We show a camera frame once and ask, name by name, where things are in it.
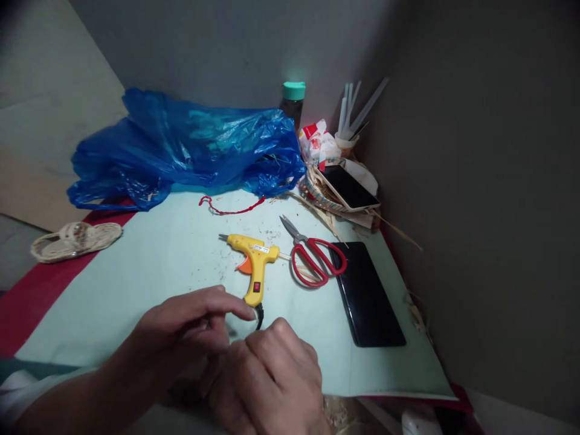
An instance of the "red string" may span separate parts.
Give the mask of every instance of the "red string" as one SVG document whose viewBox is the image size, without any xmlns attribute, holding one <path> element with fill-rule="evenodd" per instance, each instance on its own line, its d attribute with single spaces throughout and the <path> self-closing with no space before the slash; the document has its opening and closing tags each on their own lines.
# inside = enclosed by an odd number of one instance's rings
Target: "red string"
<svg viewBox="0 0 580 435">
<path fill-rule="evenodd" d="M 211 204 L 211 196 L 204 196 L 200 201 L 199 201 L 199 205 L 202 205 L 204 203 L 205 200 L 208 200 L 208 202 L 210 203 L 210 208 L 215 211 L 216 213 L 219 214 L 240 214 L 240 213 L 245 213 L 246 211 L 250 211 L 252 210 L 254 207 L 260 205 L 261 203 L 263 203 L 266 200 L 265 196 L 262 196 L 260 198 L 260 200 L 258 202 L 256 202 L 254 205 L 252 205 L 251 207 L 246 208 L 245 210 L 242 211 L 219 211 L 217 208 L 215 208 L 212 204 Z"/>
</svg>

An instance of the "blue plastic bag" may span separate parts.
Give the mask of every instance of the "blue plastic bag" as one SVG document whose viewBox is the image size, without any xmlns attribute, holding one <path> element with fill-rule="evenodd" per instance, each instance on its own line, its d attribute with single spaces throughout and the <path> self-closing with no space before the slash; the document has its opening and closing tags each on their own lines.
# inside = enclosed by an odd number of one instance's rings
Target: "blue plastic bag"
<svg viewBox="0 0 580 435">
<path fill-rule="evenodd" d="M 180 183 L 210 195 L 245 189 L 272 197 L 305 166 L 294 122 L 278 109 L 206 108 L 161 92 L 128 89 L 129 115 L 83 140 L 72 156 L 77 208 L 150 210 Z M 89 204 L 128 195 L 135 205 Z"/>
</svg>

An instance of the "phone screen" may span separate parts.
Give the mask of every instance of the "phone screen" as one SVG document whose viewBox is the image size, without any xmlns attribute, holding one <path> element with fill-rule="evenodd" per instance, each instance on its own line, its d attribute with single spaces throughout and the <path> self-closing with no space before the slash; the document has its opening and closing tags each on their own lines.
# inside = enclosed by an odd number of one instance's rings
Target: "phone screen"
<svg viewBox="0 0 580 435">
<path fill-rule="evenodd" d="M 380 202 L 340 165 L 327 166 L 321 174 L 350 208 L 377 206 Z"/>
<path fill-rule="evenodd" d="M 355 344 L 358 347 L 404 346 L 407 342 L 365 244 L 333 245 L 343 252 L 348 264 L 337 280 Z M 338 254 L 332 250 L 330 254 L 332 263 L 339 267 Z"/>
</svg>

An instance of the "woven straw sandal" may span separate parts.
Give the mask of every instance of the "woven straw sandal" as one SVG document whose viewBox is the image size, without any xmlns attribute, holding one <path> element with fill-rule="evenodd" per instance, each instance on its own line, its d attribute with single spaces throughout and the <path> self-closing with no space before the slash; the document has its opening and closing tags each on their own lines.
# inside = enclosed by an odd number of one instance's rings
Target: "woven straw sandal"
<svg viewBox="0 0 580 435">
<path fill-rule="evenodd" d="M 121 225 L 112 222 L 94 227 L 86 222 L 72 222 L 58 233 L 36 239 L 30 247 L 30 253 L 41 263 L 56 263 L 108 248 L 121 237 L 122 232 Z M 50 239 L 57 240 L 40 247 Z"/>
</svg>

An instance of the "glue gun trigger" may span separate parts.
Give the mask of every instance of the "glue gun trigger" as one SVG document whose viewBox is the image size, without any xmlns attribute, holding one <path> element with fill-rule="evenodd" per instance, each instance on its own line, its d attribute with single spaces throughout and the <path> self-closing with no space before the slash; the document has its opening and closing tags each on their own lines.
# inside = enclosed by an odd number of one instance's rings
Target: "glue gun trigger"
<svg viewBox="0 0 580 435">
<path fill-rule="evenodd" d="M 239 270 L 243 274 L 251 275 L 252 274 L 252 262 L 250 261 L 250 257 L 246 256 L 243 263 L 236 267 L 236 270 Z"/>
</svg>

